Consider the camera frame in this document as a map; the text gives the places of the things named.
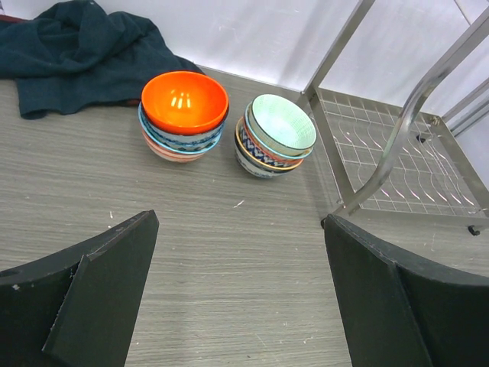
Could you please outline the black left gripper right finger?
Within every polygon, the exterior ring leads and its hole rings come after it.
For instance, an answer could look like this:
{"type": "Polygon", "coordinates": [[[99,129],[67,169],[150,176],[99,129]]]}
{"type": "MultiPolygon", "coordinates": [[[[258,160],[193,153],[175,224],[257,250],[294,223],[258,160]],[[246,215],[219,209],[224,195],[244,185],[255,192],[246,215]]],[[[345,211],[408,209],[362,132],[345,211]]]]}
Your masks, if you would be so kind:
{"type": "Polygon", "coordinates": [[[488,279],[379,239],[340,216],[325,248],[354,366],[486,366],[488,279]]]}

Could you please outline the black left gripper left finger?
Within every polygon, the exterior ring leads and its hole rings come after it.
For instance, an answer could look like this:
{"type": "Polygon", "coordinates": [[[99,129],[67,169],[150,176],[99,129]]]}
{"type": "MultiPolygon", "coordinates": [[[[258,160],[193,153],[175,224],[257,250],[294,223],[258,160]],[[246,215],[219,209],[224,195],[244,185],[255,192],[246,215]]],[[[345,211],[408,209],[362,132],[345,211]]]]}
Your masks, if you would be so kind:
{"type": "Polygon", "coordinates": [[[159,221],[143,211],[1,273],[3,366],[125,365],[159,221]]]}

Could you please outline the stainless steel dish rack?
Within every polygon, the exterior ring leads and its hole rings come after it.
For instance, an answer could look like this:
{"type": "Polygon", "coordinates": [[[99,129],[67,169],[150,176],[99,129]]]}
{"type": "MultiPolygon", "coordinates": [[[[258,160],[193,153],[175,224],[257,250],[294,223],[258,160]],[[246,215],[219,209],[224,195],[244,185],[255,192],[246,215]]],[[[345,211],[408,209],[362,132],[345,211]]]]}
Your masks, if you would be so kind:
{"type": "MultiPolygon", "coordinates": [[[[332,46],[323,57],[321,64],[309,81],[307,87],[301,92],[297,104],[304,107],[312,104],[319,98],[319,84],[338,59],[340,53],[350,41],[352,35],[358,29],[364,17],[371,9],[372,1],[359,1],[349,15],[345,25],[333,41],[332,46]]],[[[344,200],[340,211],[349,212],[366,199],[373,196],[384,184],[393,170],[394,159],[400,154],[401,148],[406,144],[411,125],[414,123],[426,100],[436,87],[465,59],[467,56],[488,37],[488,10],[485,9],[460,38],[442,55],[423,78],[416,84],[409,94],[400,115],[394,125],[380,163],[375,168],[371,178],[350,199],[344,200]]]]}

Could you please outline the green grid back bowl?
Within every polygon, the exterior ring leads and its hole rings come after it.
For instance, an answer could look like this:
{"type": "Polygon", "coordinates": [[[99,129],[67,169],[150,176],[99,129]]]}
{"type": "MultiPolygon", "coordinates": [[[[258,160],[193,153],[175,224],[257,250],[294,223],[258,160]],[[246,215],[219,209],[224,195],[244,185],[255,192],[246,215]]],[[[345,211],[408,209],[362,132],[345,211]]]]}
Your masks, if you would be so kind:
{"type": "Polygon", "coordinates": [[[280,153],[303,154],[316,143],[316,128],[311,118],[298,105],[282,96],[256,96],[248,104],[246,114],[255,134],[280,153]]]}

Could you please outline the plain orange bowl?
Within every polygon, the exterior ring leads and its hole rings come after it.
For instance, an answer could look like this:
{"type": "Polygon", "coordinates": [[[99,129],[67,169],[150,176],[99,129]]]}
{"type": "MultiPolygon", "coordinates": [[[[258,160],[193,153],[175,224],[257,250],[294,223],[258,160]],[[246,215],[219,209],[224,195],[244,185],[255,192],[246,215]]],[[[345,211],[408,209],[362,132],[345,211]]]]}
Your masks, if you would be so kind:
{"type": "Polygon", "coordinates": [[[175,135],[198,135],[220,125],[229,107],[225,88],[197,72],[173,71],[148,81],[141,93],[153,126],[175,135]]]}

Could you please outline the blue zigzag back bowl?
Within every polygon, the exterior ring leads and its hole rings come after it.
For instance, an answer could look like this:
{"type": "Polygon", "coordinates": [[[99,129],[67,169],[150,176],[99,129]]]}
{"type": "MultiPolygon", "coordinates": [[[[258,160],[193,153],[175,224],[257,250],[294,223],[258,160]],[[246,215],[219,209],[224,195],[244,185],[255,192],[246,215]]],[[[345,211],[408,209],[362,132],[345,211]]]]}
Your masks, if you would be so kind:
{"type": "Polygon", "coordinates": [[[238,146],[244,151],[244,154],[254,163],[261,164],[264,167],[275,171],[291,171],[298,168],[304,159],[284,160],[273,156],[264,151],[248,135],[245,120],[240,118],[235,127],[235,134],[238,139],[238,146]]]}

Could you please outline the blue white floral bowl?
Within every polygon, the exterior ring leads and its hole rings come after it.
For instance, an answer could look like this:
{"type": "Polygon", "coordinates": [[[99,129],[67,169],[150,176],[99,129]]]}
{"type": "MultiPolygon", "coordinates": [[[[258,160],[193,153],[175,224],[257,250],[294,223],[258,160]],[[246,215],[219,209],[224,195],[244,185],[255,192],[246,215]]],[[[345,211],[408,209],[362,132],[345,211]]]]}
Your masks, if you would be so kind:
{"type": "Polygon", "coordinates": [[[184,155],[202,154],[213,149],[219,143],[225,127],[225,120],[223,120],[216,128],[202,134],[176,135],[169,133],[151,124],[141,102],[138,105],[138,118],[143,132],[149,136],[150,140],[172,152],[184,155]]]}

